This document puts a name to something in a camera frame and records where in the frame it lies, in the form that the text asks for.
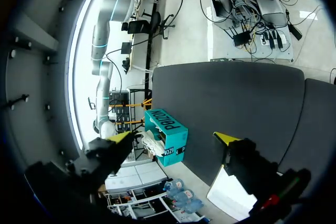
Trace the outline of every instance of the plastic bottle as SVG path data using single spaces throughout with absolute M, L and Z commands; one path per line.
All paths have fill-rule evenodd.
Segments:
M 187 202 L 195 196 L 194 192 L 191 190 L 182 191 L 174 196 L 174 200 L 178 202 Z
M 183 210 L 187 214 L 192 214 L 192 213 L 197 212 L 198 210 L 200 210 L 203 206 L 204 206 L 204 204 L 202 203 L 201 200 L 199 200 L 199 199 L 192 199 L 189 204 L 186 204 L 183 207 Z
M 181 179 L 176 179 L 164 184 L 163 190 L 167 191 L 167 197 L 173 199 L 174 195 L 183 191 L 184 183 Z
M 185 201 L 176 201 L 176 200 L 173 200 L 173 204 L 175 207 L 178 207 L 178 208 L 183 208 L 185 205 L 187 205 L 188 203 L 190 203 L 191 200 L 188 200 L 187 202 Z

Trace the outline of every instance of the bright window light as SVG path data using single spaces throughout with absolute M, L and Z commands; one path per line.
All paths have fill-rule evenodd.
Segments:
M 75 105 L 74 105 L 74 87 L 73 87 L 73 74 L 74 74 L 74 61 L 75 61 L 75 52 L 77 47 L 78 36 L 80 28 L 82 26 L 85 14 L 89 8 L 91 0 L 85 0 L 82 10 L 79 13 L 78 20 L 76 22 L 75 33 L 72 38 L 71 48 L 70 48 L 70 57 L 69 57 L 69 69 L 68 69 L 68 99 L 70 105 L 70 116 L 71 123 L 73 124 L 73 130 L 75 132 L 75 138 L 77 140 L 78 146 L 80 149 L 83 148 L 83 141 L 79 133 L 79 127 L 76 119 Z

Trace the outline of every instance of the white floor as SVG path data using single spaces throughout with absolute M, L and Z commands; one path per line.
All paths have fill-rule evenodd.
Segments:
M 162 4 L 159 6 L 159 9 L 164 9 L 165 16 L 167 16 L 168 14 L 176 13 L 181 0 L 165 0 L 165 2 L 165 6 Z M 204 11 L 209 7 L 209 2 L 210 0 L 202 0 Z M 299 11 L 312 12 L 318 5 L 323 7 L 320 0 L 298 0 L 294 6 L 288 6 L 291 22 L 296 24 L 303 20 L 299 16 Z M 334 28 L 328 18 L 326 9 L 319 11 L 317 18 L 318 20 L 315 20 L 313 24 L 311 24 L 313 19 L 307 19 L 297 26 L 303 34 L 303 38 L 300 41 L 291 36 L 294 62 L 290 63 L 288 60 L 276 60 L 275 62 L 301 69 L 306 78 L 329 82 L 330 71 L 333 67 L 336 67 Z M 152 56 L 152 62 L 155 62 L 154 66 L 157 63 L 159 64 L 158 66 L 168 66 L 208 61 L 208 22 L 200 9 L 200 0 L 184 0 L 181 12 L 174 21 L 174 24 L 176 27 L 169 30 L 168 40 L 157 38 L 154 41 Z M 307 29 L 310 25 L 311 28 L 306 37 Z M 249 54 L 247 54 L 246 61 L 250 61 Z M 335 78 L 335 74 L 336 71 L 331 76 L 332 81 Z M 206 200 L 209 186 L 202 182 L 185 165 L 179 163 L 165 167 L 164 170 L 168 176 L 184 180 L 186 186 L 193 190 L 197 197 L 205 203 L 205 207 L 200 213 L 212 219 L 212 224 L 236 222 Z

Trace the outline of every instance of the white desk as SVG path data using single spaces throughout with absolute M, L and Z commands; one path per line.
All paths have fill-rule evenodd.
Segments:
M 233 40 L 222 29 L 220 29 L 213 23 L 208 24 L 208 25 L 209 26 L 212 25 L 212 30 L 213 30 L 213 53 L 212 53 L 212 56 L 209 58 L 209 61 L 211 59 L 220 59 L 220 58 L 227 58 L 227 59 L 251 58 L 251 54 L 246 52 L 244 47 L 242 49 L 235 47 Z M 285 35 L 286 37 L 286 43 L 284 43 L 284 40 L 283 40 L 283 48 L 281 49 L 281 51 L 277 45 L 276 45 L 276 48 L 273 49 L 272 51 L 269 45 L 263 45 L 261 43 L 261 40 L 260 40 L 261 35 L 256 35 L 255 43 L 257 46 L 257 52 L 253 54 L 254 60 L 256 60 L 256 58 L 265 58 L 268 55 L 270 55 L 271 52 L 272 54 L 268 57 L 269 59 L 291 60 L 293 58 L 293 46 L 292 46 L 292 41 L 291 41 L 290 32 L 288 30 L 288 27 L 286 26 L 283 28 L 277 28 L 277 30 L 279 31 L 280 36 Z M 236 31 L 238 33 L 241 33 L 242 29 L 239 27 L 239 28 L 236 28 Z M 255 45 L 253 43 L 251 45 L 251 50 L 252 52 L 255 51 Z

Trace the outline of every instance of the black chair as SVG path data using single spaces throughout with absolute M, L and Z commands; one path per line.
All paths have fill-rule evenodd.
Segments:
M 167 27 L 175 27 L 175 25 L 166 25 L 168 19 L 170 17 L 174 17 L 173 14 L 168 15 L 168 17 L 164 21 L 161 21 L 161 15 L 159 12 L 155 12 L 153 15 L 143 12 L 142 16 L 151 17 L 151 22 L 149 23 L 147 20 L 136 20 L 129 22 L 127 27 L 128 34 L 154 35 L 159 29 L 159 33 L 162 34 L 163 39 L 168 39 L 168 37 L 164 36 L 164 30 Z

